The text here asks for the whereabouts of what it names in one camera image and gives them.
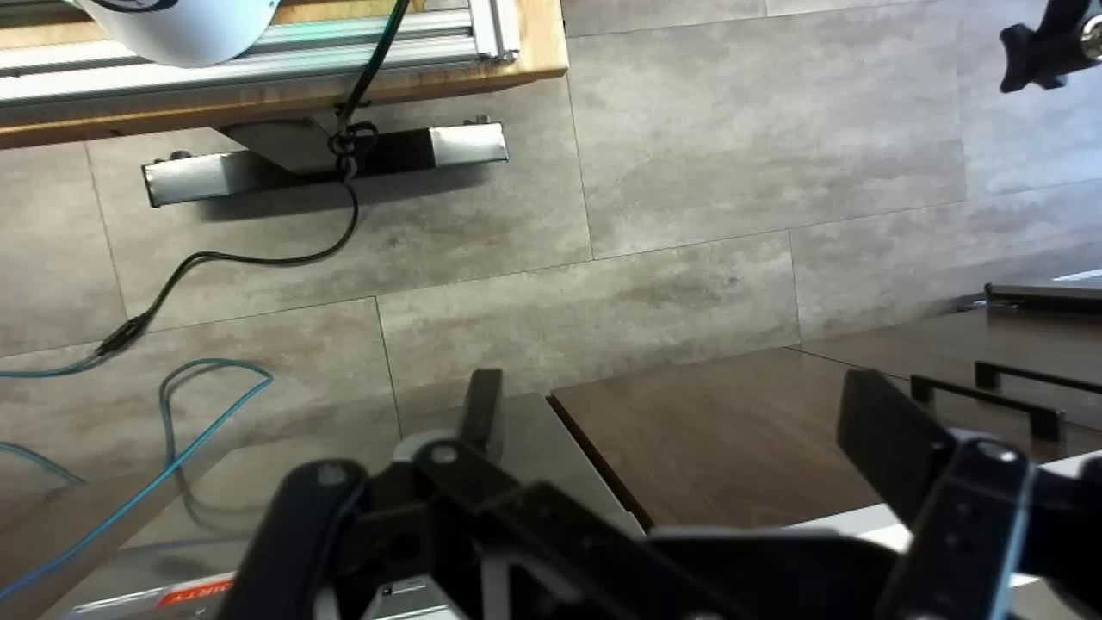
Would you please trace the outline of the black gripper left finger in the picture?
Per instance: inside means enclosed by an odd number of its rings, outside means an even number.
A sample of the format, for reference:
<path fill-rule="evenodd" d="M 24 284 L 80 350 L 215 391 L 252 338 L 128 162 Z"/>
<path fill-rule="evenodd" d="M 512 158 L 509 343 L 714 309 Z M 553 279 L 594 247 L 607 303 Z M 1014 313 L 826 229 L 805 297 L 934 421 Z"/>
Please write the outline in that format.
<path fill-rule="evenodd" d="M 469 442 L 484 457 L 504 454 L 498 404 L 504 404 L 504 372 L 476 367 L 466 389 L 459 436 Z"/>

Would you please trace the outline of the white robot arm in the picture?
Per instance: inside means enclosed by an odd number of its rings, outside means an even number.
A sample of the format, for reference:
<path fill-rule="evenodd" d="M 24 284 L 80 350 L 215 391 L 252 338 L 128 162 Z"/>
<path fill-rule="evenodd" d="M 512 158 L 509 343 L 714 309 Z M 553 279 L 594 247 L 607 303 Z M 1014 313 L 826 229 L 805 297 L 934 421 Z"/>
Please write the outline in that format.
<path fill-rule="evenodd" d="M 94 25 L 118 44 L 124 44 L 124 52 L 133 52 L 145 61 L 161 64 L 161 73 L 169 70 L 229 70 L 229 61 L 245 64 L 246 52 L 260 48 L 260 33 L 274 33 L 274 5 L 277 0 L 73 0 L 80 11 L 86 11 L 94 18 Z M 516 4 L 520 0 L 473 0 L 473 4 L 487 4 L 484 11 L 473 11 L 476 19 L 476 33 L 481 38 L 476 48 L 476 54 L 481 54 L 487 61 L 487 54 L 498 54 L 509 61 L 509 54 L 520 48 L 520 42 L 504 42 L 520 33 L 520 18 L 509 5 L 492 5 L 492 4 Z M 389 18 L 375 18 L 367 27 L 357 25 L 341 25 L 352 27 L 352 42 L 355 52 L 360 58 L 355 61 L 367 61 L 367 52 L 383 54 L 383 42 L 397 38 L 397 33 L 383 33 L 383 32 L 397 32 L 385 19 Z M 337 25 L 312 25 L 312 32 L 306 25 L 293 27 L 295 44 L 306 44 L 306 52 L 319 52 L 319 33 L 337 33 Z M 526 366 L 522 367 L 537 367 L 535 353 L 541 360 L 568 360 L 556 350 L 549 350 L 549 343 L 563 343 L 563 338 L 582 338 L 577 319 L 582 313 L 563 315 L 563 326 L 544 326 L 544 329 L 509 329 L 516 335 L 512 343 L 522 346 Z M 520 358 L 504 358 L 504 353 L 484 353 L 476 358 L 477 366 L 496 366 L 506 360 L 512 367 L 520 367 Z M 846 483 L 846 492 L 834 492 L 823 498 L 842 498 L 846 505 L 856 503 L 872 503 L 866 484 L 855 480 L 850 464 L 839 464 L 838 472 L 842 472 L 838 483 Z M 229 503 L 205 503 L 213 495 L 200 495 L 195 484 L 200 483 L 200 464 L 186 464 L 183 472 L 176 472 L 169 483 L 172 492 L 180 492 L 180 505 L 186 505 L 190 519 L 195 526 L 205 529 L 245 529 L 245 523 L 252 523 L 252 515 L 258 515 L 260 505 L 229 505 Z"/>

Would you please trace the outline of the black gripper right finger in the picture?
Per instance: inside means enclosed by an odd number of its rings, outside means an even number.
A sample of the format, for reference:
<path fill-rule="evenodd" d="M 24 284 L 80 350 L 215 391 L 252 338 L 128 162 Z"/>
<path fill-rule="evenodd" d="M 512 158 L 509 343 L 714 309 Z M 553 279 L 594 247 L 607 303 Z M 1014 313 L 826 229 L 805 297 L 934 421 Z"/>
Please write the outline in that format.
<path fill-rule="evenodd" d="M 958 436 L 880 372 L 850 367 L 839 391 L 838 443 L 874 495 L 911 526 Z"/>

